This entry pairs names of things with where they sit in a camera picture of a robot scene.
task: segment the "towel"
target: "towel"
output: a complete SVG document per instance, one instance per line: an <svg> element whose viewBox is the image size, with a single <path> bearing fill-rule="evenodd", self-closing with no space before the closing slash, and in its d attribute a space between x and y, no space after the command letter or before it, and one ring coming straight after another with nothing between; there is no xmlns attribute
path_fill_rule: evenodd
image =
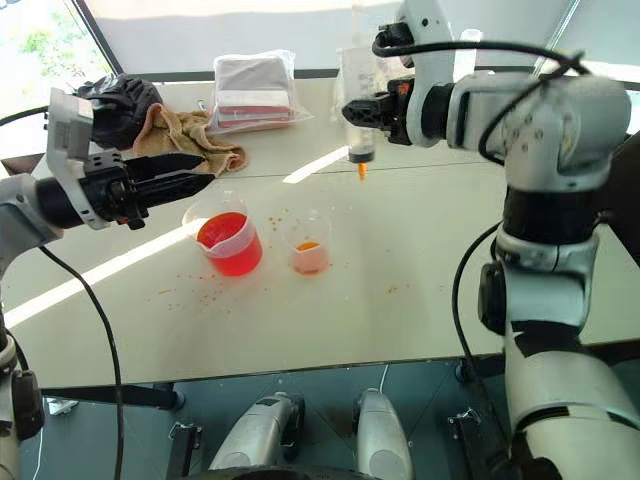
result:
<svg viewBox="0 0 640 480"><path fill-rule="evenodd" d="M194 168L198 172L236 172L247 166L242 147L217 142L206 134L209 115L203 111L173 113L164 105L154 103L147 110L147 117L140 134L133 143L136 156L157 155L166 152L183 152L200 155L205 161Z"/></svg>

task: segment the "black floor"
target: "black floor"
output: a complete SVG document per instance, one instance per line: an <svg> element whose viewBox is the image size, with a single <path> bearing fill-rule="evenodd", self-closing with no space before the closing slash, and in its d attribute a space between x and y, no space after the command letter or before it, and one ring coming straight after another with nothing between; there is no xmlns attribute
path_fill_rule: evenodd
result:
<svg viewBox="0 0 640 480"><path fill-rule="evenodd" d="M317 370L302 373L206 380L176 384L187 398L177 412L125 409L124 479L164 479L175 421L204 427L202 448L193 470L206 468L226 433L259 397L277 391L300 393L307 403L302 450L297 463L354 468L355 436L351 431L353 400L364 389L377 388L384 366ZM478 407L472 386L454 376L455 362L391 365L384 393L403 424L418 480L448 480L457 458L448 435L447 418ZM640 408L640 361L615 369ZM488 380L503 423L507 424L503 377ZM115 457L115 409L80 403L70 414L47 414L39 480L110 479ZM39 436L23 443L22 477L36 469Z"/></svg>

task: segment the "robot leg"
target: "robot leg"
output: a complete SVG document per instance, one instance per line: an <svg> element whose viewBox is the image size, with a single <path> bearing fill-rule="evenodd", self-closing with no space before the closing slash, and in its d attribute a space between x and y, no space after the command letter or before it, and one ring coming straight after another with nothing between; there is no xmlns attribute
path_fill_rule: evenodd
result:
<svg viewBox="0 0 640 480"><path fill-rule="evenodd" d="M380 480L413 480L413 464L393 405L377 390L366 390L354 407L358 471Z"/></svg>
<svg viewBox="0 0 640 480"><path fill-rule="evenodd" d="M274 464L279 447L291 459L304 424L304 399L278 392L254 403L236 422L209 470Z"/></svg>

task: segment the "measuring cup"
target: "measuring cup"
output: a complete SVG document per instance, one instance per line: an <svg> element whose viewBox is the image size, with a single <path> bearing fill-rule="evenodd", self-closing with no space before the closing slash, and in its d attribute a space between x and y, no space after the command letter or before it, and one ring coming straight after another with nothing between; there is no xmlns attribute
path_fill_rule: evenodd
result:
<svg viewBox="0 0 640 480"><path fill-rule="evenodd" d="M317 275L329 267L331 222L318 210L287 218L282 238L289 247L289 265L302 275Z"/></svg>
<svg viewBox="0 0 640 480"><path fill-rule="evenodd" d="M262 259L262 244L247 207L232 191L194 203L182 217L182 225L223 275L249 273Z"/></svg>

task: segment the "black glove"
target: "black glove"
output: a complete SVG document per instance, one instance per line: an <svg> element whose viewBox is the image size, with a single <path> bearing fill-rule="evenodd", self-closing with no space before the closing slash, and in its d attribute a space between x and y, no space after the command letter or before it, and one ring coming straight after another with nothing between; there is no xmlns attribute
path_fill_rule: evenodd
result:
<svg viewBox="0 0 640 480"><path fill-rule="evenodd" d="M147 109L162 103L156 87L128 74L109 74L95 83L78 88L76 95L91 100L93 131L91 140L102 148L126 150L142 130Z"/></svg>

